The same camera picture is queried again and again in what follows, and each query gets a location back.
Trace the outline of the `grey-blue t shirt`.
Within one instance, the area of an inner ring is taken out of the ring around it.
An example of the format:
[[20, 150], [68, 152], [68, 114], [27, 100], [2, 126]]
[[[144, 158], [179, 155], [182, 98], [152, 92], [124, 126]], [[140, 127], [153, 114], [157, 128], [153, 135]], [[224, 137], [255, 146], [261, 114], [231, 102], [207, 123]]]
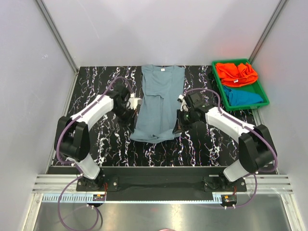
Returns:
[[180, 109], [178, 97], [183, 93], [185, 68], [144, 65], [141, 72], [143, 98], [130, 139], [152, 144], [173, 140], [177, 136], [173, 129]]

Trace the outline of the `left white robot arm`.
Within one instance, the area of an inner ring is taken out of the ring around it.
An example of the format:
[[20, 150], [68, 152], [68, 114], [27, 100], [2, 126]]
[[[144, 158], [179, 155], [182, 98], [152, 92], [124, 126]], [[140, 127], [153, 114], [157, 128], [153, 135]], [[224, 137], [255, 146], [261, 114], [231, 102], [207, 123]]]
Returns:
[[133, 131], [139, 102], [140, 98], [120, 85], [99, 94], [77, 114], [59, 118], [54, 141], [56, 156], [61, 163], [78, 169], [79, 183], [95, 191], [106, 187], [103, 170], [90, 154], [90, 130], [105, 114], [112, 112], [120, 126]]

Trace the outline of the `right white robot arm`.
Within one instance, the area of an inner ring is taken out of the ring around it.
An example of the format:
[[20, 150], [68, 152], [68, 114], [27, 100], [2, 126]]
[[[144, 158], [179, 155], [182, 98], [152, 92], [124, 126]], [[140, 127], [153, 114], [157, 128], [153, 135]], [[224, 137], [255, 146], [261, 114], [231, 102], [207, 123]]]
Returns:
[[219, 105], [207, 104], [198, 92], [181, 94], [178, 101], [181, 106], [177, 110], [174, 134], [189, 130], [196, 122], [203, 122], [218, 128], [238, 143], [238, 160], [218, 176], [204, 177], [206, 191], [233, 191], [245, 176], [264, 172], [267, 164], [273, 163], [273, 167], [277, 167], [277, 153], [265, 125], [254, 126], [243, 122], [222, 110]]

